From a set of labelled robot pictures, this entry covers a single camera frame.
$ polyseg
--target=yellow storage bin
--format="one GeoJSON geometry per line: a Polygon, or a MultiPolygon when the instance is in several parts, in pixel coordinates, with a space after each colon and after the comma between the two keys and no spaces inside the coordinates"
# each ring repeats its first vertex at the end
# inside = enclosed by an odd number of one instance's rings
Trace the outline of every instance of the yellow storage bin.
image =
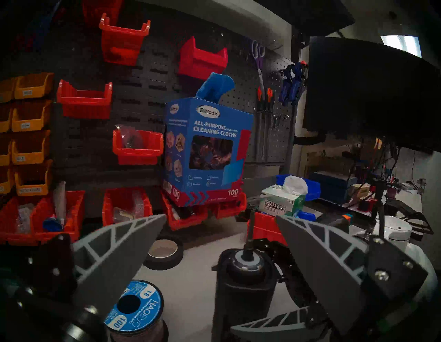
{"type": "Polygon", "coordinates": [[[11,128],[12,111],[10,104],[0,105],[0,133],[5,133],[11,128]]]}
{"type": "Polygon", "coordinates": [[[11,163],[12,139],[10,134],[0,134],[0,166],[11,163]]]}
{"type": "Polygon", "coordinates": [[[52,90],[53,72],[19,76],[15,86],[15,98],[41,98],[52,90]]]}
{"type": "Polygon", "coordinates": [[[45,196],[52,182],[52,159],[43,164],[17,166],[15,187],[18,196],[45,196]]]}
{"type": "Polygon", "coordinates": [[[36,100],[14,104],[12,131],[39,131],[51,117],[51,101],[36,100]]]}
{"type": "Polygon", "coordinates": [[[41,164],[49,154],[51,131],[36,131],[14,134],[12,137],[12,162],[21,164],[41,164]]]}
{"type": "Polygon", "coordinates": [[[8,194],[15,185],[12,166],[0,166],[0,194],[8,194]]]}
{"type": "Polygon", "coordinates": [[[14,98],[15,83],[17,78],[6,79],[0,82],[0,103],[9,102],[14,98]]]}

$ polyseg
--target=scissors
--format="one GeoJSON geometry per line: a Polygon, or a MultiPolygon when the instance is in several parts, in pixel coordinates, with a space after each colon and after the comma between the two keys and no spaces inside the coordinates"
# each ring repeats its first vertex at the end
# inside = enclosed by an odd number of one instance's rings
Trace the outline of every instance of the scissors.
{"type": "Polygon", "coordinates": [[[259,74],[260,90],[262,94],[265,93],[265,88],[263,87],[262,69],[263,69],[263,57],[265,55],[265,47],[259,45],[257,41],[253,40],[251,42],[251,54],[257,64],[257,73],[259,74]]]}

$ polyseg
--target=tape roll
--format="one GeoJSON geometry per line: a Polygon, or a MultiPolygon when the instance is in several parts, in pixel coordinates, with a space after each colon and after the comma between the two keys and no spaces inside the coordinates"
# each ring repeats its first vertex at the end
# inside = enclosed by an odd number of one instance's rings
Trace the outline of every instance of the tape roll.
{"type": "Polygon", "coordinates": [[[184,256],[182,242],[175,237],[160,237],[150,247],[144,266],[156,271],[169,270],[178,265],[184,256]]]}

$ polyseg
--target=18 gauge wire spool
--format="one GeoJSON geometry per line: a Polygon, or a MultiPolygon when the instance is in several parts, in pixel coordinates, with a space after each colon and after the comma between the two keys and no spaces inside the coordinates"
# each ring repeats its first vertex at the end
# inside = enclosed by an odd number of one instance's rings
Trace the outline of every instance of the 18 gauge wire spool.
{"type": "Polygon", "coordinates": [[[104,323],[114,342],[167,342],[160,290],[144,280],[132,280],[104,323]]]}

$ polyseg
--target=gray pegboard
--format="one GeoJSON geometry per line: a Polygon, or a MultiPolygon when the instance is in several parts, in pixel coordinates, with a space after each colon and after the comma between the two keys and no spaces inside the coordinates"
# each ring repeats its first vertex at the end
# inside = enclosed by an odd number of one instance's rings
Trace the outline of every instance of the gray pegboard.
{"type": "MultiPolygon", "coordinates": [[[[127,0],[121,9],[118,25],[139,29],[151,20],[150,34],[144,39],[135,67],[109,64],[101,53],[101,30],[86,28],[81,8],[74,8],[60,27],[53,27],[40,52],[21,53],[2,60],[1,79],[51,71],[55,73],[55,100],[60,79],[79,90],[103,90],[113,83],[112,110],[109,120],[65,118],[60,104],[54,103],[51,114],[51,157],[53,173],[75,188],[100,188],[134,182],[149,186],[158,184],[161,166],[120,166],[112,152],[115,124],[128,124],[140,130],[164,132],[164,107],[173,99],[194,96],[203,81],[178,75],[179,49],[192,35],[196,47],[217,53],[228,49],[228,66],[235,89],[224,94],[220,103],[255,114],[258,74],[250,55],[250,40],[225,28],[171,9],[127,0]]],[[[269,129],[268,153],[262,151],[263,133],[254,128],[246,162],[280,163],[286,155],[291,105],[282,107],[278,95],[280,74],[290,61],[266,50],[262,70],[265,87],[275,90],[274,116],[281,117],[278,128],[269,129]]]]}

